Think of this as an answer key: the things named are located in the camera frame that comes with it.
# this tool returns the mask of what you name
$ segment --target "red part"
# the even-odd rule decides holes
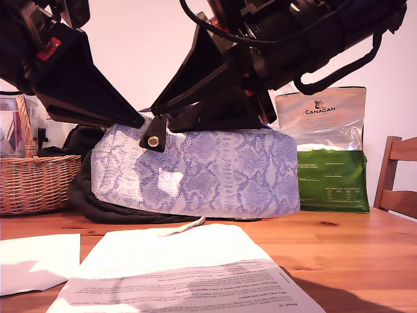
[[[227,27],[222,27],[222,26],[220,25],[219,20],[218,20],[217,18],[213,18],[213,19],[211,20],[211,25],[215,26],[215,28],[218,28],[218,29],[220,29],[221,31],[224,31],[224,32],[226,32],[226,33],[230,33],[229,28],[227,28]]]
[[[246,96],[248,97],[252,97],[255,93],[253,91],[250,90],[245,90]]]
[[[45,50],[38,52],[36,56],[42,61],[47,61],[51,57],[51,55],[53,55],[53,53],[57,51],[60,45],[61,41],[52,37],[50,45]]]

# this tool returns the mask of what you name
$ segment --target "chair backrest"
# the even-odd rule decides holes
[[[417,218],[417,192],[392,191],[397,161],[417,162],[417,137],[403,141],[401,137],[387,137],[373,206]]]

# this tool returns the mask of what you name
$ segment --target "paper sheet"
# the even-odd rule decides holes
[[[107,233],[47,313],[323,313],[237,226]]]
[[[79,248],[78,233],[0,241],[1,295],[66,282],[79,268]]]

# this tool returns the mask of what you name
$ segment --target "green bag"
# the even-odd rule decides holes
[[[298,149],[301,210],[368,213],[362,145],[366,89],[329,88],[275,98],[278,122]]]

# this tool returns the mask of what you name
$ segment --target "blue snakeskin fabric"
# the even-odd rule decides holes
[[[272,129],[187,132],[167,129],[165,152],[143,149],[140,129],[115,125],[91,156],[102,201],[160,213],[275,217],[300,210],[294,140]]]

